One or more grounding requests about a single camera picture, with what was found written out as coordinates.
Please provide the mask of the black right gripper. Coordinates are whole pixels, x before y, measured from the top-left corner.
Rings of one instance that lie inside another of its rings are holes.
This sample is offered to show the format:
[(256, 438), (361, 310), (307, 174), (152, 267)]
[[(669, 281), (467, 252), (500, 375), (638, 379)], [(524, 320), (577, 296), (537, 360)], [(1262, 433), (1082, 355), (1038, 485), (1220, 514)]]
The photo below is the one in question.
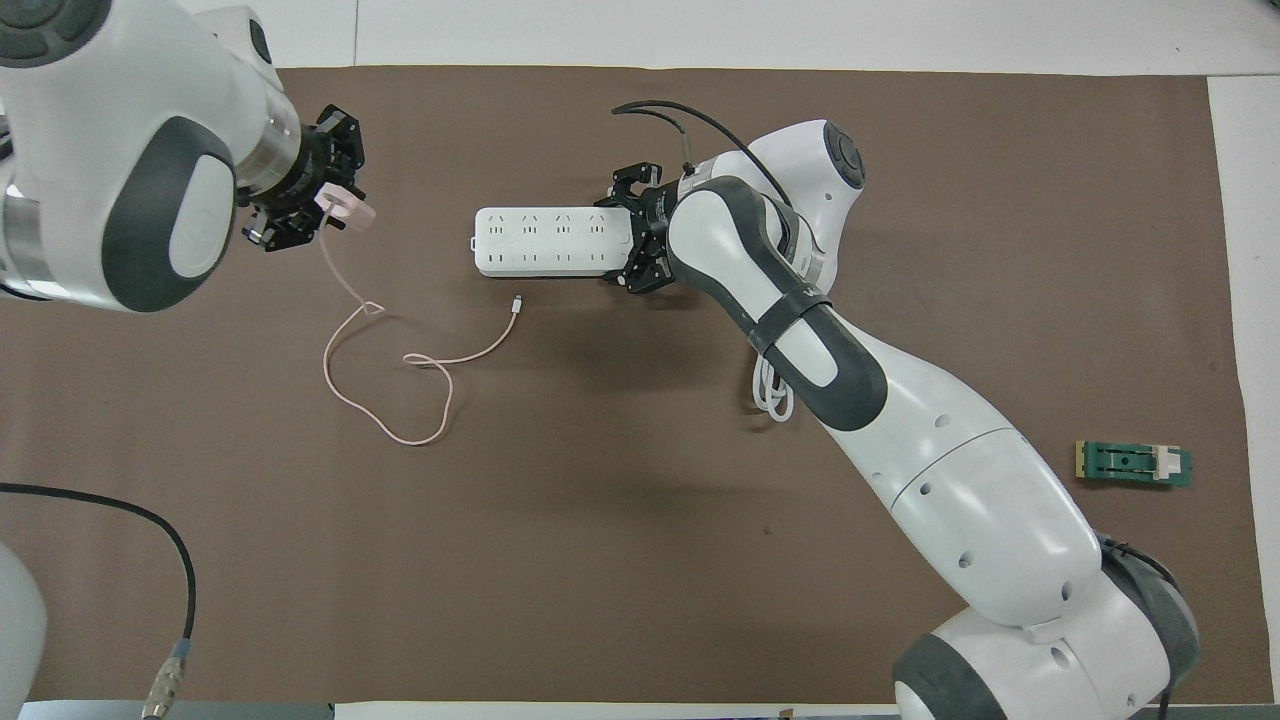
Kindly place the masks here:
[[(675, 282), (667, 254), (669, 215), (678, 202), (680, 181), (660, 184), (662, 167), (641, 161), (613, 172), (605, 208), (635, 208), (634, 240), (637, 254), (625, 266), (605, 273), (605, 282), (631, 295), (654, 292)], [(640, 193), (632, 187), (645, 186)]]

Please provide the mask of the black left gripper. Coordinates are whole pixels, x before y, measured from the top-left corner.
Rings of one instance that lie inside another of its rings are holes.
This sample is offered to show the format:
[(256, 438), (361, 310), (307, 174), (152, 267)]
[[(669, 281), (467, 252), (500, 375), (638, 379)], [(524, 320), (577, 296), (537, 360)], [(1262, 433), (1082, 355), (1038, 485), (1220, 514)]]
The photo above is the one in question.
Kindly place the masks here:
[(311, 243), (325, 220), (316, 201), (325, 184), (361, 192), (364, 141), (358, 120), (334, 104), (326, 105), (316, 126), (303, 129), (300, 155), (275, 187), (260, 196), (260, 211), (244, 225), (244, 237), (265, 252)]

